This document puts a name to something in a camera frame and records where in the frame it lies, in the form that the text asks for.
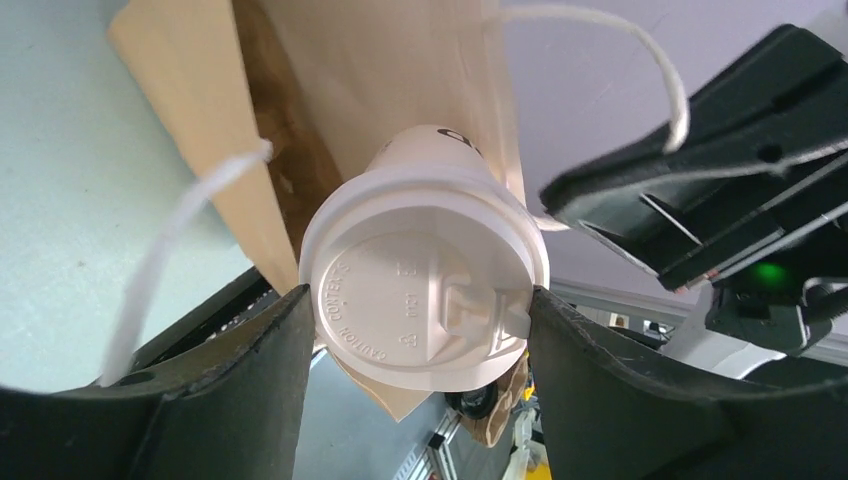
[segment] white string handle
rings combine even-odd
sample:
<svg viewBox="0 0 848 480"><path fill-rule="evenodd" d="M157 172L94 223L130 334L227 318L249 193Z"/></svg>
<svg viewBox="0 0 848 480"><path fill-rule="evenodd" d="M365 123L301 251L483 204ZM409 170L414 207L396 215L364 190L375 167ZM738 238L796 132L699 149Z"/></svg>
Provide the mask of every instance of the white string handle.
<svg viewBox="0 0 848 480"><path fill-rule="evenodd" d="M272 149L271 142L262 140L258 151L225 160L183 194L124 290L118 324L106 351L98 385L113 385L129 372L134 352L138 348L141 328L150 312L153 295L162 280L162 272L174 251L176 240L212 197L253 167L267 162Z"/></svg>
<svg viewBox="0 0 848 480"><path fill-rule="evenodd" d="M680 78L677 68L675 68L671 59L668 58L668 55L660 47L659 43L651 37L650 33L639 25L617 15L572 5L526 5L504 8L500 12L500 19L504 23L514 20L540 20L545 18L560 18L603 25L633 35L642 42L642 45L648 49L651 56L654 57L654 61L660 67L663 83L668 93L668 100L671 104L668 140L666 140L663 147L663 152L671 153L680 149L689 135L690 114L686 88L683 85L683 80ZM534 218L540 230L568 230L567 225L553 218Z"/></svg>

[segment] white wall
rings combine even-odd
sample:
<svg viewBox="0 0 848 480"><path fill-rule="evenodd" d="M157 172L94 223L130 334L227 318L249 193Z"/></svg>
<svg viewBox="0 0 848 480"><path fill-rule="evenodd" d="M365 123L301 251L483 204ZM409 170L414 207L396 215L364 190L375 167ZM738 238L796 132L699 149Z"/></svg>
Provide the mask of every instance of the white wall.
<svg viewBox="0 0 848 480"><path fill-rule="evenodd" d="M193 180L106 41L122 1L0 0L0 383L90 383L127 276ZM144 338L249 268L207 210Z"/></svg>

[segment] green indicator light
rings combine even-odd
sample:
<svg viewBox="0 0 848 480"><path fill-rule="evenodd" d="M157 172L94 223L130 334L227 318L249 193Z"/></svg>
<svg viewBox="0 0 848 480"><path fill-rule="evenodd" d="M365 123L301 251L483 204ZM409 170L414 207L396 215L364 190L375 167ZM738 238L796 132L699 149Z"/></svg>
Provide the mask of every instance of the green indicator light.
<svg viewBox="0 0 848 480"><path fill-rule="evenodd" d="M773 263L758 263L751 268L751 271L757 280L769 287L785 285L789 280L789 272Z"/></svg>

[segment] brown paper bag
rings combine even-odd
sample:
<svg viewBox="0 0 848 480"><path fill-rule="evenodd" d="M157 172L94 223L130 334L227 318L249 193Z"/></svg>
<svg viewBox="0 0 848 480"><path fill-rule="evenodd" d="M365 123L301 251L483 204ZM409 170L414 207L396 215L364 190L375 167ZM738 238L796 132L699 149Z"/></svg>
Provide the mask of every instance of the brown paper bag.
<svg viewBox="0 0 848 480"><path fill-rule="evenodd" d="M497 379L498 401L491 413L480 420L472 420L468 417L460 419L460 424L471 433L471 438L488 448L497 445L509 422L512 409L518 405L518 401L524 394L528 378L530 378L530 365L525 354L521 356L518 363Z"/></svg>
<svg viewBox="0 0 848 480"><path fill-rule="evenodd" d="M400 131L440 124L479 146L524 200L497 0L130 0L109 31L189 166L274 144L214 204L279 292L342 178ZM351 378L395 419L427 392Z"/></svg>

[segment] gray floor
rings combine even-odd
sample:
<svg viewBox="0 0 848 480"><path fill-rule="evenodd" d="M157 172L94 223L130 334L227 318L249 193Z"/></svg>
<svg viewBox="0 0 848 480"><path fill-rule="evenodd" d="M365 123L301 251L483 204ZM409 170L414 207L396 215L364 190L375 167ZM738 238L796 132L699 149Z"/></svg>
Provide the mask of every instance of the gray floor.
<svg viewBox="0 0 848 480"><path fill-rule="evenodd" d="M512 448L512 429L515 418L511 419L503 436L492 448L486 448L475 442L464 428L456 432L450 444L456 474L462 480L500 480L509 464Z"/></svg>
<svg viewBox="0 0 848 480"><path fill-rule="evenodd" d="M294 480L391 480L445 414L433 395L400 424L325 356L309 373Z"/></svg>

